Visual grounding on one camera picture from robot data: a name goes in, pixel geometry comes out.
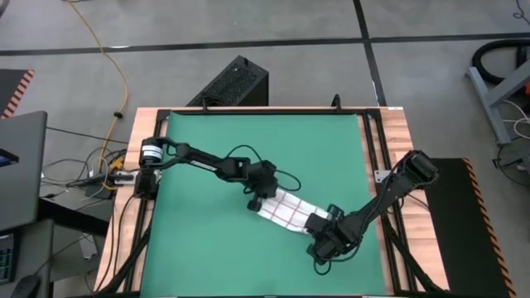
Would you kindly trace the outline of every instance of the vacuum hose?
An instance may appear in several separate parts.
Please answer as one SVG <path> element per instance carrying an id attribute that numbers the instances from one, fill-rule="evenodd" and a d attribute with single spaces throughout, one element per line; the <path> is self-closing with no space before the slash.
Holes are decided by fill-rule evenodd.
<path id="1" fill-rule="evenodd" d="M 527 60 L 527 53 L 525 47 L 530 46 L 530 40 L 504 40 L 504 41 L 493 41 L 490 43 L 487 43 L 483 46 L 481 46 L 474 54 L 473 58 L 471 59 L 471 65 L 476 67 L 476 69 L 479 71 L 480 76 L 482 76 L 482 79 L 488 83 L 491 84 L 500 84 L 504 80 L 504 78 L 498 77 L 496 75 L 491 74 L 488 72 L 484 66 L 482 65 L 482 56 L 486 53 L 488 53 L 491 50 L 497 50 L 497 49 L 503 49 L 503 48 L 517 48 L 517 56 L 516 56 L 516 67 L 521 66 L 524 62 Z"/>

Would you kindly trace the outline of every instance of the black box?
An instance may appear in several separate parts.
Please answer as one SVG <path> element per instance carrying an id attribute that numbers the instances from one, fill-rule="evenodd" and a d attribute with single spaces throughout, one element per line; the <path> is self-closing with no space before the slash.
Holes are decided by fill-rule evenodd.
<path id="1" fill-rule="evenodd" d="M 187 107 L 268 106 L 268 71 L 239 55 Z"/>

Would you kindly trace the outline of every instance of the concrete floor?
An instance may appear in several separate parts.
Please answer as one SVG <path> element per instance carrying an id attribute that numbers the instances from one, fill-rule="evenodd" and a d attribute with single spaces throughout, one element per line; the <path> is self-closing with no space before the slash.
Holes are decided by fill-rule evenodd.
<path id="1" fill-rule="evenodd" d="M 524 21 L 512 17 L 517 11 L 514 1 L 361 3 L 371 37 L 530 31 Z M 521 4 L 530 13 L 527 0 Z M 93 0 L 77 7 L 105 46 L 361 37 L 350 0 Z M 405 108 L 416 148 L 431 156 L 471 159 L 515 288 L 519 296 L 527 297 L 530 193 L 494 169 L 494 136 L 470 81 L 463 76 L 473 52 L 486 42 L 373 44 L 373 52 L 387 103 Z M 62 1 L 11 1 L 0 18 L 0 50 L 77 47 L 94 47 L 94 41 Z M 236 55 L 270 72 L 271 105 L 328 105 L 335 93 L 347 105 L 377 105 L 362 44 L 117 53 L 112 56 L 128 78 L 131 98 L 113 138 L 128 140 L 137 107 L 188 103 Z M 499 75 L 508 74 L 513 64 L 512 51 L 486 59 L 489 69 Z M 0 68 L 36 71 L 17 113 L 44 109 L 52 127 L 103 137 L 123 96 L 118 74 L 101 55 L 0 56 Z M 98 140 L 48 131 L 45 163 L 84 159 L 99 146 Z M 75 175 L 79 167 L 52 170 L 49 175 L 60 179 Z M 530 183 L 527 176 L 512 174 Z M 76 208 L 87 203 L 83 198 L 72 190 L 57 200 Z M 101 204 L 86 212 L 105 218 L 109 206 Z M 77 237 L 69 231 L 56 234 L 55 250 Z M 71 272 L 64 264 L 77 264 L 79 270 Z M 97 262 L 85 262 L 74 246 L 56 258 L 53 271 L 59 279 L 96 266 Z M 92 286 L 94 273 L 88 281 Z M 57 297 L 83 293 L 88 293 L 83 276 L 55 285 Z"/>

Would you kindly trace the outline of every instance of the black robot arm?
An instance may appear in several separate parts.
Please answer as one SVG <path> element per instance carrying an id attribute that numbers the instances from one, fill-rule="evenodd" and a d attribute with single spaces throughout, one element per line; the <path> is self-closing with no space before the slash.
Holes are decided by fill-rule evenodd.
<path id="1" fill-rule="evenodd" d="M 370 222 L 386 212 L 395 201 L 430 184 L 437 176 L 438 170 L 425 153 L 408 152 L 381 183 L 383 188 L 379 195 L 359 211 L 344 216 L 344 211 L 330 205 L 331 219 L 311 214 L 305 227 L 315 242 L 307 248 L 307 252 L 320 265 L 351 252 L 359 246 Z"/>
<path id="2" fill-rule="evenodd" d="M 172 156 L 168 161 L 162 160 L 164 147 L 167 155 Z M 247 205 L 252 211 L 258 212 L 261 209 L 263 199 L 276 196 L 276 166 L 270 161 L 251 164 L 247 157 L 218 157 L 187 143 L 175 142 L 169 137 L 149 137 L 142 141 L 136 192 L 146 194 L 149 193 L 147 190 L 156 187 L 153 175 L 155 170 L 165 170 L 183 163 L 211 171 L 221 180 L 241 183 L 246 194 L 254 193 L 253 199 Z"/>

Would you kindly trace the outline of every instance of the white cloth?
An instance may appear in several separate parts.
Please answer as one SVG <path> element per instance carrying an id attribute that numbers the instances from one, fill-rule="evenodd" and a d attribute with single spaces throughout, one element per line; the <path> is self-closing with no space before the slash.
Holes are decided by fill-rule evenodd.
<path id="1" fill-rule="evenodd" d="M 258 212 L 259 216 L 298 233 L 307 233 L 304 226 L 312 213 L 323 219 L 327 219 L 329 215 L 322 208 L 280 189 L 276 190 L 276 197 L 262 202 L 262 208 Z"/>

